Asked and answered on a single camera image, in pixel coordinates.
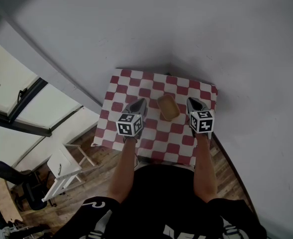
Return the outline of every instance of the person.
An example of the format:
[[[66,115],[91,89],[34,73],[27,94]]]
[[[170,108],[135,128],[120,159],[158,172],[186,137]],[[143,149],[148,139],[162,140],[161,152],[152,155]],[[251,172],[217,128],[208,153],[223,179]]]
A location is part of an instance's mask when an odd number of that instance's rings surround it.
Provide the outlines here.
[[[150,164],[134,171],[137,140],[125,137],[107,197],[84,201],[60,238],[267,238],[243,200],[217,196],[206,134],[196,134],[195,170]]]

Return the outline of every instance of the white wall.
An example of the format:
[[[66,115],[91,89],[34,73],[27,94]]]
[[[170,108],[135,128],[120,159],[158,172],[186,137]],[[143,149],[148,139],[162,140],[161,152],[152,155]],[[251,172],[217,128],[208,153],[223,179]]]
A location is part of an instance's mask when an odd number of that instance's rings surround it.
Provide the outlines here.
[[[0,161],[13,165],[40,138],[0,126]]]
[[[178,0],[177,12],[176,72],[217,85],[215,133],[261,222],[293,239],[293,0]]]
[[[97,125],[99,115],[83,107],[52,132],[51,137],[42,140],[16,166],[18,171],[33,170],[47,161],[60,144],[74,139]]]
[[[51,58],[28,38],[0,6],[0,45],[39,77],[81,105],[100,113],[101,105],[71,79]]]
[[[0,7],[99,101],[116,67],[171,62],[178,75],[215,83],[218,138],[262,224],[293,238],[293,0],[0,0]],[[59,75],[10,26],[0,24],[0,44],[42,78]],[[52,85],[71,96],[56,79]]]
[[[173,1],[24,0],[18,6],[17,0],[0,0],[0,4],[64,72],[102,102],[114,68],[169,63]]]
[[[23,109],[18,121],[50,128],[81,105],[47,84]]]
[[[17,103],[19,90],[28,87],[37,75],[0,46],[0,111],[9,113]]]

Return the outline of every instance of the wooden floor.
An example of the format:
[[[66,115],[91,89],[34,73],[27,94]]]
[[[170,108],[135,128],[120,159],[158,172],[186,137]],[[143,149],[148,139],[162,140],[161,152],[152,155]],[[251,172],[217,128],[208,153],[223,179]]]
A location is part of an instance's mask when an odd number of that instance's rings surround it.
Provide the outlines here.
[[[86,183],[82,186],[67,191],[65,195],[55,197],[53,202],[57,204],[57,207],[51,207],[48,204],[46,208],[40,211],[33,211],[30,209],[28,210],[29,206],[24,202],[23,206],[25,211],[20,214],[27,225],[36,226],[38,224],[47,224],[51,228],[51,232],[55,233],[72,217],[86,198],[106,195],[110,178],[117,164],[120,152],[102,146],[91,147],[95,130],[96,128],[91,129],[74,141],[73,144],[81,145],[83,151],[91,157],[94,162],[98,163],[99,168],[82,177],[86,180]],[[82,156],[78,153],[78,150],[69,149],[69,151],[77,161],[81,160]],[[214,140],[211,141],[210,152],[213,157],[212,159],[218,180],[218,196],[230,200],[243,199],[251,208],[248,198],[244,193],[244,189],[240,186],[231,166],[228,164],[225,156]],[[87,162],[84,163],[83,166],[89,167],[90,164]],[[38,171],[40,172],[41,179],[44,180],[49,168],[47,164],[44,164]],[[53,181],[54,176],[51,174],[48,187],[53,184]],[[15,191],[21,194],[20,188],[17,187]]]

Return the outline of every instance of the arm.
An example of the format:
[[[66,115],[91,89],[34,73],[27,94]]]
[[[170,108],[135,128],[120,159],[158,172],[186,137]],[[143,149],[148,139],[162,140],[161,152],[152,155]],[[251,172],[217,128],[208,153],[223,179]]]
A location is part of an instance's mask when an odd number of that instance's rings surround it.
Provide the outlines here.
[[[136,140],[128,137],[113,174],[107,196],[122,203],[133,185]]]
[[[217,180],[212,164],[208,138],[205,134],[196,134],[197,154],[194,171],[194,193],[208,203],[217,198]]]

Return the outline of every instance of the black shirt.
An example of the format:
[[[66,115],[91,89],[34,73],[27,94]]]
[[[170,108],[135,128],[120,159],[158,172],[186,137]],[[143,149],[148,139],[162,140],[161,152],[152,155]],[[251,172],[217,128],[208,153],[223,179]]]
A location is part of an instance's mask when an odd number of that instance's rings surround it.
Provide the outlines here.
[[[57,238],[267,238],[243,200],[213,199],[194,194],[190,170],[149,165],[138,169],[122,203],[93,197],[54,236]]]

